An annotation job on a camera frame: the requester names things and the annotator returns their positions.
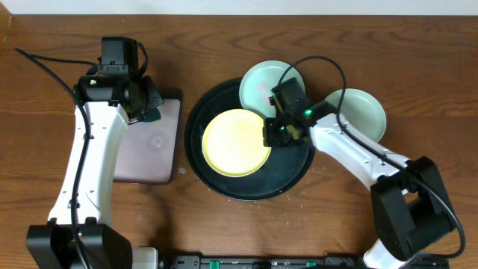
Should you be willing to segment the black rectangular tray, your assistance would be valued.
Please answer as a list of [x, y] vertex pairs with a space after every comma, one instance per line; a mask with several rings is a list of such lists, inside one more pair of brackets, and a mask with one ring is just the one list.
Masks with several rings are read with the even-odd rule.
[[114, 181], [165, 185], [173, 174], [182, 94], [170, 91], [157, 107], [161, 118], [128, 127], [119, 148]]

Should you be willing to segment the black round tray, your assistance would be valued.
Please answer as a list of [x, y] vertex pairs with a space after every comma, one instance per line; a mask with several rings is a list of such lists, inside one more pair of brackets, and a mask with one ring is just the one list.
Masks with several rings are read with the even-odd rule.
[[217, 115], [241, 107], [240, 83], [236, 78], [218, 84], [195, 104], [185, 126], [185, 152], [194, 173], [213, 191], [235, 200], [266, 200], [300, 181], [312, 164], [315, 149], [308, 145], [273, 148], [265, 164], [244, 177], [228, 177], [213, 170], [202, 154], [202, 136]]

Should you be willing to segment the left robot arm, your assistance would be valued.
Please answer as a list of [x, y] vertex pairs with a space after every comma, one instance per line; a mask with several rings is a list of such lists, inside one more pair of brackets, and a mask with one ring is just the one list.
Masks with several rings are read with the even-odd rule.
[[85, 75], [73, 88], [75, 135], [61, 192], [26, 246], [39, 268], [160, 268], [154, 247], [133, 247], [112, 227], [111, 194], [120, 144], [132, 119], [162, 104], [149, 76]]

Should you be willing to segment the yellow plate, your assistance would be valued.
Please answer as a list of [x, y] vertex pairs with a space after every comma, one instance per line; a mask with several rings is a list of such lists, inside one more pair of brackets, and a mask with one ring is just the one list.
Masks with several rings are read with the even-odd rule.
[[202, 154], [215, 172], [248, 176], [261, 168], [272, 149], [264, 145], [264, 120], [254, 112], [232, 109], [217, 115], [205, 128]]

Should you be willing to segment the mint plate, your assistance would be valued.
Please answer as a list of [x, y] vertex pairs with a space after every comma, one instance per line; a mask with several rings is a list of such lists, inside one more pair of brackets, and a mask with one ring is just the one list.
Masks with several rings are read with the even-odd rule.
[[341, 106], [347, 122], [371, 140], [379, 142], [385, 133], [387, 119], [379, 101], [369, 93], [347, 88]]
[[270, 104], [272, 89], [290, 64], [282, 61], [263, 61], [247, 71], [239, 88], [243, 109], [252, 111], [262, 118], [275, 117], [276, 109]]

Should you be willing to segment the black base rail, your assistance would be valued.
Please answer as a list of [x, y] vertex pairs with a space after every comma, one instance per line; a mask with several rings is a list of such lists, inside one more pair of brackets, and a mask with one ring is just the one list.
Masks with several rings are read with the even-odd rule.
[[153, 247], [133, 249], [133, 269], [312, 269], [312, 268], [449, 268], [445, 259], [415, 258], [400, 262], [391, 256], [377, 258], [324, 256], [319, 258], [167, 257]]

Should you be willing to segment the green yellow sponge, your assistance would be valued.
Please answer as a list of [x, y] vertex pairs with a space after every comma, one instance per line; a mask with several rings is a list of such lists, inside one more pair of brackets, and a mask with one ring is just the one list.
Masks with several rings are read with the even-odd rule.
[[143, 114], [143, 122], [151, 123], [161, 119], [161, 112], [157, 108], [150, 109]]

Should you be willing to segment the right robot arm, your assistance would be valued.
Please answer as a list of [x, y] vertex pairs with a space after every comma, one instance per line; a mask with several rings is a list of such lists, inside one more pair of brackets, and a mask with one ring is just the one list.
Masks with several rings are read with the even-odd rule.
[[349, 170], [370, 191], [379, 236], [364, 254], [369, 268], [404, 268], [423, 249], [453, 230], [462, 230], [435, 163], [411, 160], [362, 134], [328, 102], [309, 106], [274, 103], [276, 115], [264, 121], [264, 143], [312, 145]]

